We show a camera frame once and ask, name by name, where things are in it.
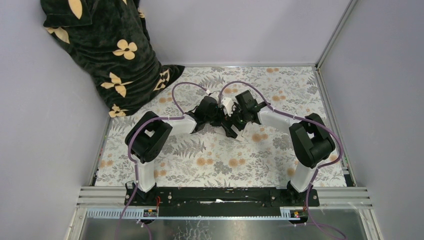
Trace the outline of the white cardboard paper box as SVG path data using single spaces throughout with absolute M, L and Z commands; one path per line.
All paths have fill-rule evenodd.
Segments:
M 240 140 L 244 124 L 238 110 L 238 105 L 232 98 L 224 97 L 219 105 L 218 123 L 223 128 L 226 137 Z

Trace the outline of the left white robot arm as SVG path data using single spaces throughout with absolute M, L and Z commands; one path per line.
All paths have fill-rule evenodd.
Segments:
M 232 115 L 233 105 L 230 98 L 218 101 L 215 97 L 205 96 L 193 110 L 181 116 L 145 113 L 125 138 L 128 158 L 135 164 L 135 197 L 142 205 L 148 206 L 155 200 L 154 160 L 167 139 L 173 135 L 196 133 L 206 124 L 219 126 L 226 115 Z

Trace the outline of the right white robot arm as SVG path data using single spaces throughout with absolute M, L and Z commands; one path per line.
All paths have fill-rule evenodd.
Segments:
M 298 117 L 272 108 L 266 101 L 258 102 L 250 91 L 244 91 L 233 100 L 219 99 L 226 120 L 232 120 L 240 129 L 247 123 L 255 123 L 286 131 L 298 160 L 294 175 L 288 183 L 287 201 L 293 206 L 301 205 L 317 174 L 319 163 L 336 149 L 336 144 L 321 117 L 312 113 Z

